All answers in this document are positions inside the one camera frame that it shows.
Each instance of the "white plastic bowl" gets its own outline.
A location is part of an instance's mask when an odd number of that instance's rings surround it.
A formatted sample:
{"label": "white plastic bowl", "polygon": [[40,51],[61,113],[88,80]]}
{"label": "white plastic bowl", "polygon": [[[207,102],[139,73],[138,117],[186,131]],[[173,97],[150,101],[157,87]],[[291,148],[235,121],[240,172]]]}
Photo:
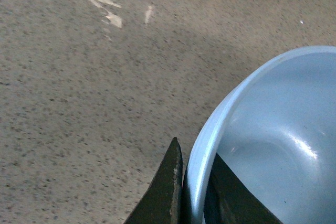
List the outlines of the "white plastic bowl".
{"label": "white plastic bowl", "polygon": [[336,47],[304,47],[270,60],[215,109],[185,173],[190,224],[205,222],[216,153],[283,223],[336,223]]}

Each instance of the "gray floor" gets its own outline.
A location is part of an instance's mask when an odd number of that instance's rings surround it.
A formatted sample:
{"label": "gray floor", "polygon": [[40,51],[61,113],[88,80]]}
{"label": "gray floor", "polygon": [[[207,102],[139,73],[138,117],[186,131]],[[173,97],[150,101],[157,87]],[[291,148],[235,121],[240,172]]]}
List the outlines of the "gray floor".
{"label": "gray floor", "polygon": [[0,0],[2,223],[122,224],[172,137],[185,165],[258,66],[336,45],[336,0],[113,1]]}

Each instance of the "speckled floor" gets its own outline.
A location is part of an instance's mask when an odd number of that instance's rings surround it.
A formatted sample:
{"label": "speckled floor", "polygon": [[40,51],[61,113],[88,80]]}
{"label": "speckled floor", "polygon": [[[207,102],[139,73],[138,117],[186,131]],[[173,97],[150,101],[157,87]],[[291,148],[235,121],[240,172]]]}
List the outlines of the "speckled floor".
{"label": "speckled floor", "polygon": [[122,224],[174,136],[186,165],[258,66],[336,45],[336,0],[113,1],[0,0],[2,223]]}

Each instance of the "light blue bowl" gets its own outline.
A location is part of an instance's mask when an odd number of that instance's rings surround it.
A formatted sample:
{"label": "light blue bowl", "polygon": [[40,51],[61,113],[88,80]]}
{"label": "light blue bowl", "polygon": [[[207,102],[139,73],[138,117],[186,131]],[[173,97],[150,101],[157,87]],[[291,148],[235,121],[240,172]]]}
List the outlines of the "light blue bowl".
{"label": "light blue bowl", "polygon": [[190,224],[205,223],[216,153],[283,223],[336,223],[336,47],[303,47],[270,60],[215,109],[185,173]]}

